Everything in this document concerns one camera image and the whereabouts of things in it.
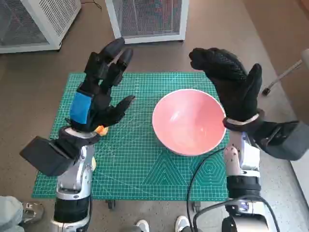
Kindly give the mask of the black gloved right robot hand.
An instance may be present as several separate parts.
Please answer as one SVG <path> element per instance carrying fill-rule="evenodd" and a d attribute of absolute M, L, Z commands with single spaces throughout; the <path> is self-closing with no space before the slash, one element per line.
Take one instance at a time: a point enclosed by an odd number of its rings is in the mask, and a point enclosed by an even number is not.
<path fill-rule="evenodd" d="M 262 85 L 262 67 L 247 72 L 233 53 L 219 48 L 195 48 L 189 53 L 191 67 L 203 71 L 217 91 L 228 118 L 244 122 L 258 113 L 257 96 Z"/>

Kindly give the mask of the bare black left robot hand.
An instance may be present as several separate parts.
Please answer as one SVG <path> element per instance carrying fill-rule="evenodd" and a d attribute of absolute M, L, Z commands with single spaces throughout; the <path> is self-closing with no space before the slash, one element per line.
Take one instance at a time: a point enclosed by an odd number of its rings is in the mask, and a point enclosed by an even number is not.
<path fill-rule="evenodd" d="M 120 122 L 135 96 L 123 98 L 116 106 L 111 105 L 111 91 L 123 79 L 133 56 L 131 48 L 125 48 L 124 38 L 107 44 L 99 53 L 92 52 L 84 73 L 85 79 L 74 95 L 70 127 L 79 132 L 92 132 L 97 127 L 109 127 Z"/>

